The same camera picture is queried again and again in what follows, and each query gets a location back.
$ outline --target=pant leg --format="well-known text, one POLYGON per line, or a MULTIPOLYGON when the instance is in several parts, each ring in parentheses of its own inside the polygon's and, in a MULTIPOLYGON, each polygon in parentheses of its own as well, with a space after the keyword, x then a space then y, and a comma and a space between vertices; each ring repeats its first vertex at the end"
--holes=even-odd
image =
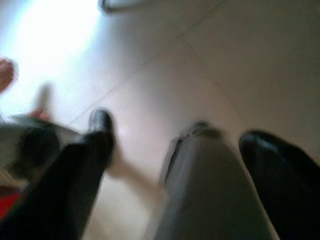
POLYGON ((271 239, 241 165, 220 136, 182 139, 170 161, 155 240, 271 239))
POLYGON ((0 239, 80 239, 113 145, 96 132, 66 146, 2 221, 0 239))

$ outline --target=shoe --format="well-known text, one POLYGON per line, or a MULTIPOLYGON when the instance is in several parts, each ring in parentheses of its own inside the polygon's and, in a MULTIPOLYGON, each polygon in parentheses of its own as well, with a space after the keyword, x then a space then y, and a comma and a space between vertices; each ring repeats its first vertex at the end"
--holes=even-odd
POLYGON ((263 131, 239 140, 243 162, 282 240, 320 239, 320 168, 299 147, 263 131))
POLYGON ((113 123, 110 114, 102 108, 94 110, 89 119, 89 131, 112 134, 113 123))

